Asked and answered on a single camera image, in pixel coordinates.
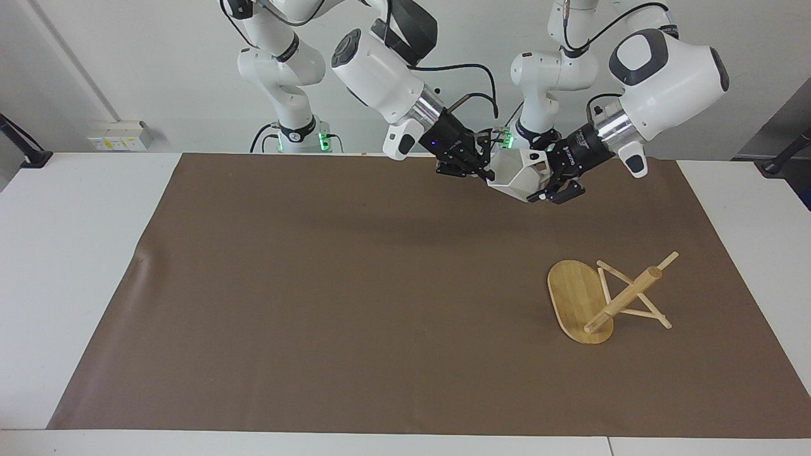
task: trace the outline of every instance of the black clamp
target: black clamp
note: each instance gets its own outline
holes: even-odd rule
[[[436,47],[436,19],[414,0],[392,0],[389,5],[392,8],[392,18],[405,39],[400,38],[391,28],[386,33],[386,23],[380,19],[371,26],[371,31],[381,40],[386,37],[386,47],[393,49],[414,67]]]
[[[490,149],[479,152],[476,135],[447,109],[442,109],[440,119],[419,143],[439,160],[437,174],[460,178],[475,174],[486,181],[496,178],[493,170],[486,169],[490,165]]]
[[[544,188],[529,195],[526,200],[530,203],[536,203],[540,200],[550,201],[554,204],[563,204],[567,201],[573,200],[580,195],[586,193],[586,188],[583,187],[578,181],[571,180],[569,185],[557,191],[551,191],[549,188]]]
[[[546,150],[549,144],[560,140],[560,132],[556,129],[552,128],[545,133],[536,133],[521,125],[520,119],[515,122],[515,130],[521,138],[530,143],[530,149],[532,150]]]
[[[568,58],[580,58],[589,51],[589,46],[585,46],[581,49],[569,49],[566,46],[561,46],[560,48],[563,50],[563,54]]]
[[[281,133],[290,140],[291,143],[300,143],[304,141],[304,138],[308,137],[310,133],[315,131],[315,117],[310,120],[305,127],[296,128],[292,130],[290,128],[285,127],[284,125],[279,125],[279,130]]]

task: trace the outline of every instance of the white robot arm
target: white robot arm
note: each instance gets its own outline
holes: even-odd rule
[[[249,2],[228,1],[232,9]],[[290,26],[305,24],[343,0],[254,1],[251,16],[238,19],[246,20],[249,34],[266,54],[246,49],[240,71],[274,101],[284,140],[297,144],[299,134],[303,148],[308,132],[314,131],[312,123],[317,129],[319,120],[298,86],[320,82],[324,61]],[[557,101],[549,92],[582,90],[594,82],[598,63],[588,49],[596,37],[589,38],[588,31],[598,0],[556,0],[547,28],[560,43],[559,51],[516,58],[511,72],[524,92],[524,111],[507,131],[494,129],[499,132],[496,140],[484,138],[462,125],[411,72],[436,46],[436,20],[414,0],[359,1],[378,9],[380,18],[370,32],[348,33],[331,64],[350,92],[388,122],[384,152],[403,160],[419,143],[437,157],[437,173],[475,175],[522,201],[571,200],[585,191],[579,178],[614,156],[635,177],[645,175],[642,145],[702,112],[729,87],[714,49],[679,41],[666,4],[615,0],[613,6],[633,31],[609,62],[624,94],[561,139],[554,129]],[[513,137],[516,148],[500,141],[504,134]]]
[[[278,120],[272,125],[279,130],[284,152],[323,152],[331,146],[329,125],[312,113],[310,100],[300,89],[324,79],[324,57],[302,42],[283,20],[309,20],[343,1],[228,0],[232,17],[242,21],[256,47],[239,53],[239,74],[273,104]]]
[[[612,3],[618,15],[626,15],[625,23],[633,32],[657,28],[678,37],[665,2],[658,2],[661,6],[645,0]],[[513,60],[510,75],[524,95],[521,116],[509,125],[514,147],[543,149],[559,139],[554,129],[559,104],[550,92],[585,90],[597,80],[599,64],[588,50],[598,4],[599,0],[555,0],[547,32],[560,48],[525,52]]]
[[[614,156],[640,178],[647,174],[642,145],[701,113],[729,89],[715,49],[653,28],[622,41],[609,67],[624,89],[619,100],[543,151],[497,151],[496,181],[488,184],[520,200],[564,203],[585,192],[579,178],[586,171]]]

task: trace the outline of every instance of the wooden base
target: wooden base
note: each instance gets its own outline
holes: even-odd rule
[[[552,267],[547,283],[558,323],[566,335],[588,345],[608,340],[614,332],[613,320],[591,334],[585,331],[586,324],[607,306],[596,271],[580,261],[565,260]]]

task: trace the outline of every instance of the electrical outlet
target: electrical outlet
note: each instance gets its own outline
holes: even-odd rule
[[[121,121],[100,125],[90,132],[88,141],[97,151],[145,151],[152,144],[152,135],[144,122]]]

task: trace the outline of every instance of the wooden dowel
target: wooden dowel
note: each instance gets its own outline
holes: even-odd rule
[[[662,261],[662,263],[661,263],[661,264],[659,264],[659,266],[657,266],[657,267],[658,267],[660,270],[664,271],[664,269],[665,269],[666,267],[670,266],[670,263],[672,263],[672,262],[673,262],[673,260],[675,260],[675,259],[676,259],[676,258],[678,258],[678,257],[679,257],[679,252],[673,252],[673,253],[671,253],[671,254],[670,254],[670,256],[669,256],[669,257],[665,258],[665,259],[664,259],[664,261]]]
[[[597,274],[600,276],[600,284],[603,285],[603,296],[606,297],[606,305],[611,302],[611,292],[608,291],[608,283],[606,282],[606,272],[603,268],[597,268]]]
[[[637,295],[640,293],[644,293],[651,285],[656,283],[660,278],[662,278],[662,270],[651,266],[648,269],[645,269],[633,283],[622,290],[608,305],[604,308],[600,313],[594,316],[594,318],[589,321],[584,330],[588,334],[592,334],[594,331],[600,328],[600,326],[605,325],[611,318],[613,318],[616,314],[620,313],[621,310],[628,307],[631,302],[637,298]]]
[[[662,323],[662,326],[664,326],[665,329],[673,329],[673,325],[670,323],[670,321],[665,317],[663,313],[661,313],[661,311],[659,311],[656,308],[656,306],[654,306],[654,304],[650,301],[650,299],[648,299],[647,296],[645,296],[644,294],[640,294],[639,299],[642,301],[642,303],[645,304],[646,307],[650,309],[651,313],[657,316],[657,320],[659,320]]]
[[[633,280],[631,280],[631,278],[630,278],[630,277],[628,277],[628,276],[626,276],[625,274],[621,273],[620,271],[618,271],[618,270],[616,270],[616,269],[612,268],[611,266],[607,265],[607,264],[606,264],[606,263],[604,263],[603,261],[598,260],[598,261],[597,261],[597,266],[599,266],[600,268],[603,268],[603,269],[607,270],[609,273],[611,273],[611,274],[612,274],[614,277],[616,277],[616,278],[620,279],[622,282],[625,282],[625,283],[627,283],[627,284],[629,284],[629,285],[632,285],[632,284],[633,284]]]
[[[658,320],[659,317],[654,315],[651,312],[645,312],[642,310],[634,310],[634,309],[622,309],[620,313],[624,313],[625,315],[633,315],[633,316],[644,316],[645,318],[652,318],[654,320]]]

